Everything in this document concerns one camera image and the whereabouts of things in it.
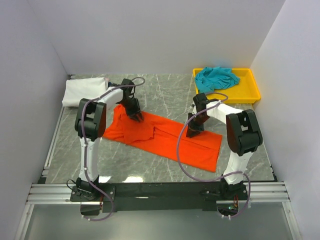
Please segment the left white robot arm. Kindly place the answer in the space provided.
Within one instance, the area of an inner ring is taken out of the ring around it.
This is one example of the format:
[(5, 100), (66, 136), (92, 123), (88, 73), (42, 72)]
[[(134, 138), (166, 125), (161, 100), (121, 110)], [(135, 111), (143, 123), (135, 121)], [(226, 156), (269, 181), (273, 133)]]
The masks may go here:
[(106, 129), (107, 111), (116, 106), (124, 108), (129, 119), (143, 120), (139, 100), (135, 97), (137, 86), (145, 83), (143, 77), (124, 78), (121, 84), (108, 83), (106, 92), (93, 98), (82, 98), (79, 102), (75, 131), (81, 145), (81, 169), (76, 186), (88, 201), (96, 200), (100, 195), (98, 150)]

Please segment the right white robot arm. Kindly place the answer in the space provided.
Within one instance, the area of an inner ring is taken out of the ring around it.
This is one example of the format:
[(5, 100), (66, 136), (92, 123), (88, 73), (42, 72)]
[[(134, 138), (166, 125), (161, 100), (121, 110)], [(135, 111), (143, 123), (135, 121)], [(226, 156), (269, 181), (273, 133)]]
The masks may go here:
[(243, 173), (253, 153), (262, 145), (263, 136), (252, 109), (237, 109), (199, 93), (193, 97), (193, 111), (188, 114), (186, 137), (193, 138), (201, 134), (209, 118), (226, 125), (230, 156), (223, 173), (226, 183), (219, 187), (219, 193), (222, 198), (230, 200), (237, 194), (235, 185), (243, 181)]

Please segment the orange t-shirt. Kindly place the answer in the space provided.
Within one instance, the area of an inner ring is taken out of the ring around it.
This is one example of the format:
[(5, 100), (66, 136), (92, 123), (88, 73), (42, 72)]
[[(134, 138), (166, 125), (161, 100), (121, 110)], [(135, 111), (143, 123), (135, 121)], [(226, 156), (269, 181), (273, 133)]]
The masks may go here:
[[(136, 122), (129, 119), (122, 106), (116, 106), (103, 137), (177, 161), (177, 142), (184, 125), (148, 112), (142, 115), (144, 120)], [(209, 131), (188, 138), (184, 131), (179, 142), (180, 162), (214, 173), (222, 140), (222, 135)]]

